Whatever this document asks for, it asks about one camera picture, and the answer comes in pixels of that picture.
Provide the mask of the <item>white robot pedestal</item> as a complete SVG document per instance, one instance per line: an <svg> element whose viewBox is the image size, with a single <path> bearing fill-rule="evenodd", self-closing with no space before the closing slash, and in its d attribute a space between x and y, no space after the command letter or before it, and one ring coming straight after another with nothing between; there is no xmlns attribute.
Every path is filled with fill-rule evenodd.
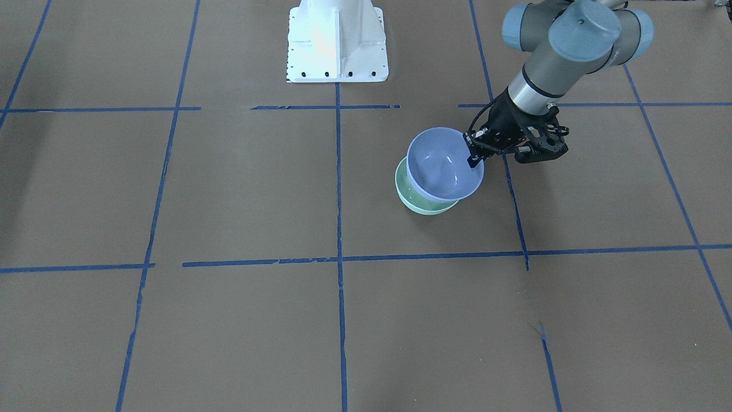
<svg viewBox="0 0 732 412"><path fill-rule="evenodd" d="M384 82L384 13L371 1L301 1L288 14L286 81Z"/></svg>

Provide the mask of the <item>blue bowl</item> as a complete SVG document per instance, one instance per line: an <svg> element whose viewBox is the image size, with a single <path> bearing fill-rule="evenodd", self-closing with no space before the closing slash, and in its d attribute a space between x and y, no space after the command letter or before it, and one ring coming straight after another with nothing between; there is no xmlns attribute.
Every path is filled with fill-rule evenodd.
<svg viewBox="0 0 732 412"><path fill-rule="evenodd" d="M406 152L406 176L416 193L434 203L454 203L473 195L486 168L472 167L463 133L448 127L424 130Z"/></svg>

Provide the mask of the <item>green bowl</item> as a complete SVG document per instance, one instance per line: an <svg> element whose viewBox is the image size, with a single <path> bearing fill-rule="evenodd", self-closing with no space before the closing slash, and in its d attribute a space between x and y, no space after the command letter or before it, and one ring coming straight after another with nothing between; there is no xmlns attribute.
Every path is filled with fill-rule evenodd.
<svg viewBox="0 0 732 412"><path fill-rule="evenodd" d="M453 208L459 201L452 201L451 203L438 203L432 201L424 196L420 195L416 188L413 187L411 181L408 178L406 168L406 157L399 162L397 169L395 170L395 188L397 196L401 203L412 212L423 216L434 216L444 213L448 209Z"/></svg>

